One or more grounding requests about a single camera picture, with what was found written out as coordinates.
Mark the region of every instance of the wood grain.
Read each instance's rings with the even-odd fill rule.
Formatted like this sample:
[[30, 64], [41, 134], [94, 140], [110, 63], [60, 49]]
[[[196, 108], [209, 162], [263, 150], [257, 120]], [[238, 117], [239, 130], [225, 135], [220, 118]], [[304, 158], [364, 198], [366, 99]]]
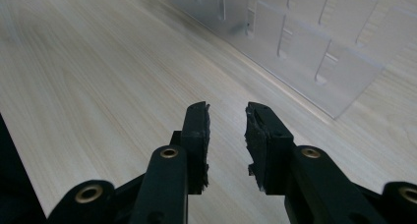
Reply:
[[80, 182], [143, 174], [203, 100], [210, 185], [190, 197], [190, 223], [288, 222], [283, 198], [248, 177], [248, 101], [353, 182], [417, 184], [416, 46], [332, 120], [164, 0], [0, 0], [0, 15], [0, 110], [46, 214]]

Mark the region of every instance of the tabletop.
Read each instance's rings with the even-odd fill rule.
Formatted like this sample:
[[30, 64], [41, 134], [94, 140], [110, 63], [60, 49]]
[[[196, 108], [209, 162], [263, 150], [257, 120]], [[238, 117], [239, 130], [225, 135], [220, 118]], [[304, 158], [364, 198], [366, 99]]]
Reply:
[[416, 50], [333, 120], [165, 0], [0, 0], [0, 111], [48, 215], [78, 183], [145, 173], [186, 108], [206, 101], [209, 186], [190, 196], [189, 222], [287, 223], [283, 198], [248, 176], [248, 102], [352, 182], [417, 184]]

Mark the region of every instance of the clear plastic panel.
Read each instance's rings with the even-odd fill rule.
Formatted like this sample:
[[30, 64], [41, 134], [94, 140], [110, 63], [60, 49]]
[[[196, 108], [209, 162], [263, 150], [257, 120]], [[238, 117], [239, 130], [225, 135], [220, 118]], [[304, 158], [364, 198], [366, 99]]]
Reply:
[[333, 118], [417, 36], [416, 16], [395, 8], [365, 46], [355, 43], [378, 0], [331, 1], [321, 25], [328, 0], [169, 1]]

